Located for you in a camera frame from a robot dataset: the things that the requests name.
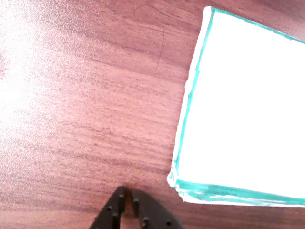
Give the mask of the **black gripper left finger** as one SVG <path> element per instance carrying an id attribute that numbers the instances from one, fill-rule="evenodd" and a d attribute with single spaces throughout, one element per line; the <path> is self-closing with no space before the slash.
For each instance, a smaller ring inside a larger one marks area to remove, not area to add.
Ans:
<path id="1" fill-rule="evenodd" d="M 89 229 L 119 229 L 121 214 L 125 211 L 127 188 L 116 188 Z"/>

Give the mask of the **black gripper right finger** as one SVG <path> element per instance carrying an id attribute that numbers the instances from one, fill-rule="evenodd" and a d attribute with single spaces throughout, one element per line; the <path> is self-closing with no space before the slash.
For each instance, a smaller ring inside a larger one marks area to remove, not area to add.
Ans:
<path id="1" fill-rule="evenodd" d="M 141 229 L 182 229 L 182 223 L 156 199 L 132 189 L 132 208 Z"/>

